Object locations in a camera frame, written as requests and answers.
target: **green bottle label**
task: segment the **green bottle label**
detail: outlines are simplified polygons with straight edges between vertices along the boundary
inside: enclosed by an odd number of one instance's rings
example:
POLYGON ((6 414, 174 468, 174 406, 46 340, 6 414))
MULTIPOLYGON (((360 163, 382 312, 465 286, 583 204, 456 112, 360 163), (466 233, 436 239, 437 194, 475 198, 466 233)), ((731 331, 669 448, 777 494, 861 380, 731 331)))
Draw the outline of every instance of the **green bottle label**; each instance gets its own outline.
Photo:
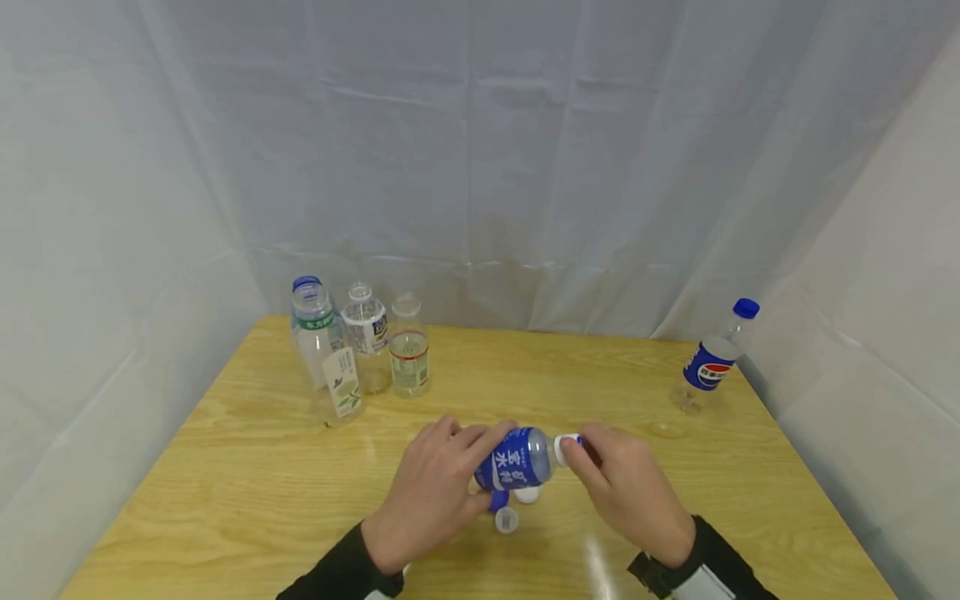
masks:
POLYGON ((300 326, 300 329, 326 329, 330 327, 333 323, 333 313, 329 312, 317 319, 316 321, 306 321, 304 319, 297 319, 297 325, 300 326))

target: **wrist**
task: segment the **wrist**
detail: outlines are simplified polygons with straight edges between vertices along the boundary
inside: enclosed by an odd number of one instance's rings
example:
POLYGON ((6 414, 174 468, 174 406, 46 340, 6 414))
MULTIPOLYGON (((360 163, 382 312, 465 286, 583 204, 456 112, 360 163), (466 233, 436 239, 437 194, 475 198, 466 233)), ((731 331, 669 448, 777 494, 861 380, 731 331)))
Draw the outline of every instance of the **wrist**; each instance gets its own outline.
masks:
POLYGON ((656 554, 648 552, 663 566, 671 569, 683 565, 690 553, 693 552, 693 543, 697 539, 697 524, 693 516, 684 512, 676 521, 676 526, 662 547, 657 548, 656 554))
POLYGON ((367 554, 384 575, 397 575, 409 562, 403 557, 402 548, 399 547, 402 538, 392 531, 389 519, 379 513, 373 513, 364 519, 360 524, 360 533, 367 546, 367 554))

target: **black sleeve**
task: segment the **black sleeve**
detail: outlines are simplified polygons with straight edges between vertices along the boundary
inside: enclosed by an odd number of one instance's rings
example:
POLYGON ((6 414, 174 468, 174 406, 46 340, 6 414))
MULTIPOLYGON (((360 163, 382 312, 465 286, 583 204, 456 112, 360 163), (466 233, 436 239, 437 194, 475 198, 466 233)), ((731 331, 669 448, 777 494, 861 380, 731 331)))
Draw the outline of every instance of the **black sleeve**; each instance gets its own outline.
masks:
POLYGON ((697 537, 685 563, 671 569, 640 553, 627 570, 658 598, 673 594, 676 600, 777 600, 709 523, 699 516, 693 519, 697 537))
POLYGON ((375 591, 395 598, 403 591, 403 573, 388 577, 376 568, 357 523, 313 570, 276 600, 364 600, 375 591))

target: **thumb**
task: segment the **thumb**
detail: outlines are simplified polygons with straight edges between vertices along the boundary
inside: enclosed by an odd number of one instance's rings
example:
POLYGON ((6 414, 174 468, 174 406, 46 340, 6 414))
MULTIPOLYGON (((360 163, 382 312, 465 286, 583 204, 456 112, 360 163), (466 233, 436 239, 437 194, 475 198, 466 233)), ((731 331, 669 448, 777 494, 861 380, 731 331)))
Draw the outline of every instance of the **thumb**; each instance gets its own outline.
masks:
POLYGON ((583 446, 570 439, 562 440, 560 444, 563 447, 566 463, 580 478, 581 483, 584 484, 590 495, 605 492, 610 487, 607 477, 593 463, 593 459, 590 458, 583 446))
POLYGON ((467 498, 467 514, 470 520, 484 514, 490 508, 493 496, 490 492, 473 493, 467 498))

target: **water bottle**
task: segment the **water bottle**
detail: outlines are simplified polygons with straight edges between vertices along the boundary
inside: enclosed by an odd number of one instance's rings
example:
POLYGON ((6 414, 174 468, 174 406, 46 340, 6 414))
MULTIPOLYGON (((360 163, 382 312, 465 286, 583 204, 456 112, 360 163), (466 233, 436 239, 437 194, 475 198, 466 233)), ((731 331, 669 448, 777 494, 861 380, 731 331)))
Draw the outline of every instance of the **water bottle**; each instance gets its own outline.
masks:
POLYGON ((363 281, 350 286, 341 316, 356 353, 360 389, 377 394, 390 387, 390 351, 387 350, 387 309, 363 281))
POLYGON ((519 427, 507 434, 490 456, 473 473, 477 484, 487 492, 518 490, 540 486, 566 467, 560 440, 570 438, 583 445, 575 433, 551 438, 537 427, 519 427))
MULTIPOLYGON (((294 286, 291 292, 296 292, 297 288, 303 283, 316 283, 317 285, 323 285, 320 279, 316 276, 312 276, 312 275, 299 276, 296 279, 294 279, 294 286)), ((330 298, 330 306, 333 307, 333 312, 339 317, 340 311, 337 310, 337 303, 333 300, 332 296, 330 296, 329 298, 330 298)), ((297 326, 297 317, 296 315, 294 315, 294 304, 291 301, 290 302, 290 330, 293 331, 294 327, 296 326, 297 326)))
POLYGON ((294 342, 307 362, 311 379, 323 387, 326 382, 320 364, 344 347, 343 324, 333 311, 329 294, 314 276, 298 277, 294 281, 292 303, 294 342))
POLYGON ((346 344, 343 323, 333 310, 329 294, 316 277, 298 277, 293 285, 292 304, 294 326, 291 335, 317 393, 314 400, 318 413, 329 426, 356 418, 362 412, 363 404, 355 377, 351 382, 348 375, 355 372, 352 351, 334 359, 335 365, 327 362, 346 344), (341 374, 331 381, 331 369, 346 373, 346 380, 341 374), (330 385, 335 385, 337 390, 334 392, 330 385))
POLYGON ((420 396, 430 387, 429 343, 420 322, 420 301, 412 292, 396 297, 390 326, 390 361, 394 391, 400 397, 420 396))
POLYGON ((670 392, 670 400, 680 410, 699 411, 703 394, 720 385, 736 359, 743 355, 745 326, 758 312, 760 305, 753 300, 737 300, 727 322, 700 342, 670 392))

